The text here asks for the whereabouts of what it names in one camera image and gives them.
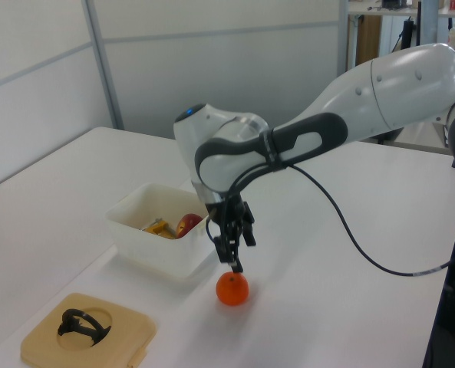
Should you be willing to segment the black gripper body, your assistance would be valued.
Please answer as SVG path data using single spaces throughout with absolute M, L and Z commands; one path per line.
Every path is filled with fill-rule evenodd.
M 240 194 L 206 204 L 206 209 L 210 219 L 219 226 L 220 235 L 242 235 L 242 222 L 249 221 L 253 224 L 255 221 L 248 203 Z

